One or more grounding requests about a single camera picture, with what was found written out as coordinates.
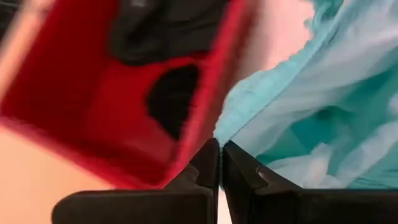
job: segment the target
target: black fabric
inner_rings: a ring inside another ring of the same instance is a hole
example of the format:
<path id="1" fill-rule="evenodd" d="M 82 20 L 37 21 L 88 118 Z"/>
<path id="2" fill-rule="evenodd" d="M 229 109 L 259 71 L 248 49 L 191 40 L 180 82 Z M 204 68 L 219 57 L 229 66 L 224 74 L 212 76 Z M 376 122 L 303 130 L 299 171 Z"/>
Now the black fabric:
<path id="1" fill-rule="evenodd" d="M 149 114 L 175 139 L 180 138 L 182 126 L 188 118 L 198 79 L 196 65 L 172 69 L 157 80 L 148 94 Z"/>
<path id="2" fill-rule="evenodd" d="M 128 65 L 209 50 L 227 0 L 120 0 L 110 51 Z"/>
<path id="3" fill-rule="evenodd" d="M 21 0 L 0 0 L 0 40 L 17 12 Z"/>

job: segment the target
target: crumpled fabric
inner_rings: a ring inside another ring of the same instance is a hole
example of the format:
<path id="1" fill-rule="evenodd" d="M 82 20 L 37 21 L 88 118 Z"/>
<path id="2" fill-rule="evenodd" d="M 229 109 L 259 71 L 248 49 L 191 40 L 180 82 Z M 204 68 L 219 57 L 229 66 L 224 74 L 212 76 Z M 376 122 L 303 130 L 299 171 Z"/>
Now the crumpled fabric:
<path id="1" fill-rule="evenodd" d="M 118 0 L 109 51 L 145 65 L 211 48 L 228 0 Z"/>
<path id="2" fill-rule="evenodd" d="M 309 188 L 398 187 L 398 0 L 316 0 L 313 39 L 240 81 L 216 124 Z"/>

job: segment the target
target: light blue fabric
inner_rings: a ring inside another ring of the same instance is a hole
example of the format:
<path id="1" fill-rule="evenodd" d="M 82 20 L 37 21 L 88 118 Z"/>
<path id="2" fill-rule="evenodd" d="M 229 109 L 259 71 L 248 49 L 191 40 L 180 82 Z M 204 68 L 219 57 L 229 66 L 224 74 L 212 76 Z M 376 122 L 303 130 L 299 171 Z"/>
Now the light blue fabric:
<path id="1" fill-rule="evenodd" d="M 240 81 L 214 135 L 302 187 L 396 188 L 398 0 L 342 3 L 314 1 L 314 38 Z"/>

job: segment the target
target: turquoise cloth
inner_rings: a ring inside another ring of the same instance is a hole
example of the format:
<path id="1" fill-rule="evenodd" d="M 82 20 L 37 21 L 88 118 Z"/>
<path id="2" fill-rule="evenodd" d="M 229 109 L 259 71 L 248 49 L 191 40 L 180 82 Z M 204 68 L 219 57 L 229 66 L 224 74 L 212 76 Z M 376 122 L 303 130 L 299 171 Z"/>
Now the turquoise cloth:
<path id="1" fill-rule="evenodd" d="M 240 81 L 214 135 L 305 188 L 396 188 L 398 0 L 314 6 L 313 39 Z"/>

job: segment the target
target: red container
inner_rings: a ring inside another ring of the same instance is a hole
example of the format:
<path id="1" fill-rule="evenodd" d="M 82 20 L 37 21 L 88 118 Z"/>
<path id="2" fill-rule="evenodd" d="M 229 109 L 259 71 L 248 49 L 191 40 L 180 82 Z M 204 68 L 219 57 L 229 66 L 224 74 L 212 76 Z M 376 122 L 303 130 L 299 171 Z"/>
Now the red container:
<path id="1" fill-rule="evenodd" d="M 212 136 L 255 4 L 230 0 L 211 52 L 141 67 L 108 53 L 117 4 L 55 1 L 2 102 L 2 122 L 117 187 L 162 188 Z M 176 142 L 147 115 L 144 99 L 165 67 L 193 61 L 200 84 Z"/>

